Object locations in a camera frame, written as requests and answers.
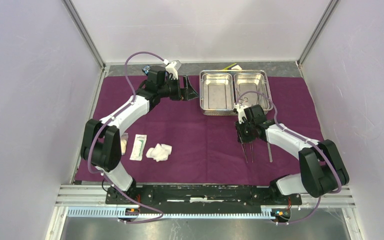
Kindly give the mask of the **metal mesh instrument tray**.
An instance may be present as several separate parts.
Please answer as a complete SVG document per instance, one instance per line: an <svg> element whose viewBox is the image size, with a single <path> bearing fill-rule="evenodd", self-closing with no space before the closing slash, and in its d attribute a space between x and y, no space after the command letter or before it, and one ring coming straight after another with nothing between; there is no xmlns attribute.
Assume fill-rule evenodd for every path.
<svg viewBox="0 0 384 240"><path fill-rule="evenodd" d="M236 104L238 101L236 101L236 95L235 95L234 74L237 74L237 73L240 73L240 72L254 72L254 71L263 71L263 70L203 70L203 71L201 71L200 75L199 75L199 78L200 78L200 80L199 80L199 103L200 103L200 108L201 108L201 98L200 98L200 85L201 84L200 84L200 82L201 82L201 76L202 76L203 73L213 73L213 72L216 72L216 73L217 72L228 73L228 74L231 74L232 78L233 78L233 110L230 110L230 111L215 111L215 110L205 111L205 110L203 110L201 108L202 113L204 115L207 115L207 116L234 116L234 115L236 115L237 112L235 112L235 110L234 110L234 104ZM262 97L266 98L262 93L257 92L257 91L246 91L240 97L243 97L244 95L246 95L248 93L259 94Z"/></svg>

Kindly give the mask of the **white gauze wad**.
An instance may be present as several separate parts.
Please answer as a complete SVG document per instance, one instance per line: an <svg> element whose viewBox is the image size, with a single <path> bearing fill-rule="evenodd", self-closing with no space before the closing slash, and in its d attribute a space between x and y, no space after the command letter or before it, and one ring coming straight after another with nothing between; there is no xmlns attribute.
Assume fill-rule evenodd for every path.
<svg viewBox="0 0 384 240"><path fill-rule="evenodd" d="M149 148L145 156L156 162L166 161L172 153L172 149L171 145L158 143L155 147Z"/></svg>

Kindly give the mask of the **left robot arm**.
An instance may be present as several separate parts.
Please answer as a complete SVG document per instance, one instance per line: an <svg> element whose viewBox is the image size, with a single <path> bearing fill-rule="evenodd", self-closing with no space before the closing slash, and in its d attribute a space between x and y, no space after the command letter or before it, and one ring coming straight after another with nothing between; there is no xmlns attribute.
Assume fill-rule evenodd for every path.
<svg viewBox="0 0 384 240"><path fill-rule="evenodd" d="M122 134L139 118L153 110L163 98L172 101L190 101L198 98L189 77L184 75L180 84L178 70L181 63L171 61L165 66L149 66L143 71L146 75L139 88L128 101L110 115L100 120L86 122L80 156L87 161L91 173L102 173L115 187L118 197L125 204L133 203L137 190L132 187L135 180L121 163Z"/></svg>

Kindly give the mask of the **steel forceps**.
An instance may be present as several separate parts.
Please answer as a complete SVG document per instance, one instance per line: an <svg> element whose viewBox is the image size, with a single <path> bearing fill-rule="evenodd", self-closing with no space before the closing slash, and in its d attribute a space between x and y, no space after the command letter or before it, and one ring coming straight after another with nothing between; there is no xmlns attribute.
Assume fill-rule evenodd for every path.
<svg viewBox="0 0 384 240"><path fill-rule="evenodd" d="M269 157L269 162L273 163L273 156L272 156L272 151L271 151L271 144L268 142L267 143L267 152L268 152L268 157Z"/></svg>

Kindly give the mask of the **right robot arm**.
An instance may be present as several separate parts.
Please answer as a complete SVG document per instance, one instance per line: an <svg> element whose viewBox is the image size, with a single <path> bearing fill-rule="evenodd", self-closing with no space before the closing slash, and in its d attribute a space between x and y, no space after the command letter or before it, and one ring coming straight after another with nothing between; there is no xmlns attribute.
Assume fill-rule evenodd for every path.
<svg viewBox="0 0 384 240"><path fill-rule="evenodd" d="M242 145L255 140L278 146L299 161L300 172L272 180L269 199L282 204L292 194L307 193L319 198L338 193L350 181L348 171L336 144L303 136L276 118L268 119L260 105L235 105L237 140Z"/></svg>

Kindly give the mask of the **suture packet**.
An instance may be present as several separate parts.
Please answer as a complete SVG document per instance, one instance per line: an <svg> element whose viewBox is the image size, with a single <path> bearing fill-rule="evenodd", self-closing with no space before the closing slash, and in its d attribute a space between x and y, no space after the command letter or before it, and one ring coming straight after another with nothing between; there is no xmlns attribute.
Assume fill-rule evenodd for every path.
<svg viewBox="0 0 384 240"><path fill-rule="evenodd" d="M147 135L145 134L136 134L134 141L133 141L133 147L130 154L130 160L131 161L141 161L143 158L143 152L147 141Z"/></svg>

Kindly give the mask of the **steel needle holder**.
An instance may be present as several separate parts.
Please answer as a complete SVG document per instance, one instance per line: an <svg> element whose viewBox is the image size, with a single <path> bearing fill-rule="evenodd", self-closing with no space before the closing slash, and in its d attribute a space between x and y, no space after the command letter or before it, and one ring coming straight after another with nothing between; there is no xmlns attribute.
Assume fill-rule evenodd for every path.
<svg viewBox="0 0 384 240"><path fill-rule="evenodd" d="M243 151L243 154L244 154L245 162L248 163L248 157L247 157L247 152L246 152L246 145L244 143L241 143L241 148L242 148L242 151Z"/></svg>

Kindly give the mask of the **purple cloth wrap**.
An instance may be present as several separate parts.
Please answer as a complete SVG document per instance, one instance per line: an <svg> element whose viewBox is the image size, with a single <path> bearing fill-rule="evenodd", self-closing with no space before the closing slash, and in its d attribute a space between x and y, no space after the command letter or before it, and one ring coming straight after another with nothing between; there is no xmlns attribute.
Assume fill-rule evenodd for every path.
<svg viewBox="0 0 384 240"><path fill-rule="evenodd" d="M300 77L268 77L277 119L308 138L322 140L322 131L309 89ZM108 76L101 86L93 119L101 119L124 104L132 90L124 76ZM285 175L300 172L299 161L276 145L253 141L253 161L248 162L237 141L237 116L207 116L198 99L172 101L163 98L150 113L138 119L128 133L121 162L138 183L239 184L267 186ZM156 144L172 146L168 160L143 157L130 160L136 135L147 135L146 151Z"/></svg>

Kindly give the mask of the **thin curved steel tweezers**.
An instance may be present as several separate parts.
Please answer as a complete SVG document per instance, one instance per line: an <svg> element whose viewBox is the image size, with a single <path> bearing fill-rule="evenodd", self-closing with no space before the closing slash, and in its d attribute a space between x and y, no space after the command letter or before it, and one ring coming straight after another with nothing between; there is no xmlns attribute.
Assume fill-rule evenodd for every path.
<svg viewBox="0 0 384 240"><path fill-rule="evenodd" d="M249 143L249 147L250 147L250 152L251 152L251 162L254 163L254 148L253 148L252 142Z"/></svg>

